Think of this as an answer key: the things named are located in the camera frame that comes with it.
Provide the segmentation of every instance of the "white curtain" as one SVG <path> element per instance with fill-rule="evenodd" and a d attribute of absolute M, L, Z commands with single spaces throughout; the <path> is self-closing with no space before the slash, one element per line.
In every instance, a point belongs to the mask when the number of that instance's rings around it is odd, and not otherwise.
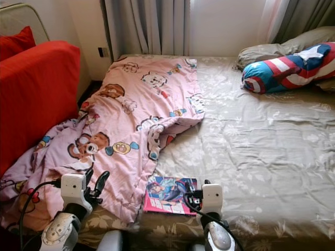
<path fill-rule="evenodd" d="M 104 0 L 113 59 L 189 54 L 189 0 Z"/>
<path fill-rule="evenodd" d="M 258 44 L 275 39 L 288 7 L 289 0 L 266 0 L 258 30 Z"/>

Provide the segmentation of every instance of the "pink blanket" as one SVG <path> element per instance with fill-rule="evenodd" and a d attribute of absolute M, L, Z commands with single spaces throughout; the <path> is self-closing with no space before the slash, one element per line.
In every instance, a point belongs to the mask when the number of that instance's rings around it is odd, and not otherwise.
<path fill-rule="evenodd" d="M 37 184 L 89 168 L 94 169 L 93 183 L 110 171 L 102 206 L 133 222 L 160 150 L 203 117 L 195 60 L 126 58 L 113 63 L 101 89 L 82 104 L 79 118 L 53 127 L 3 176 L 1 225 L 17 223 Z M 33 196 L 24 225 L 41 230 L 62 208 L 60 189 L 44 186 Z"/>

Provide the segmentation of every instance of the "star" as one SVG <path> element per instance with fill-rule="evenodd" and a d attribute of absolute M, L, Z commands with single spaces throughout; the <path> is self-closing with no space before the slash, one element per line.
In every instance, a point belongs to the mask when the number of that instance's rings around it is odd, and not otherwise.
<path fill-rule="evenodd" d="M 255 62 L 255 63 L 250 64 L 250 67 L 251 68 L 256 68 L 259 65 L 261 65 L 259 62 Z"/>
<path fill-rule="evenodd" d="M 293 55 L 301 57 L 304 61 L 307 61 L 310 58 L 322 58 L 325 55 L 318 52 L 318 48 L 320 46 L 321 45 L 319 44 L 317 46 L 314 46 L 314 47 L 310 48 L 309 50 L 305 50 L 305 51 L 302 51 L 302 52 L 299 52 L 299 53 L 294 53 Z"/>

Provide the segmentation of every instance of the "electrical outlet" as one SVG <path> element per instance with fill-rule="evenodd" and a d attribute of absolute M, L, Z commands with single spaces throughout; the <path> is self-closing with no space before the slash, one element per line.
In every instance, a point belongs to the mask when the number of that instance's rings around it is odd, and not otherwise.
<path fill-rule="evenodd" d="M 106 47 L 98 47 L 98 52 L 100 58 L 107 58 L 108 57 L 108 50 Z"/>

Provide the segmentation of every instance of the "comic book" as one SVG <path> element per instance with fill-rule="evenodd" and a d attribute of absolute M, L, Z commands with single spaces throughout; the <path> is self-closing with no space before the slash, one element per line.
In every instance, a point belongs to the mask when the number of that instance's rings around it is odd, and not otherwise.
<path fill-rule="evenodd" d="M 196 215 L 184 203 L 183 194 L 187 183 L 191 191 L 197 189 L 197 180 L 194 178 L 151 177 L 144 198 L 144 212 Z"/>

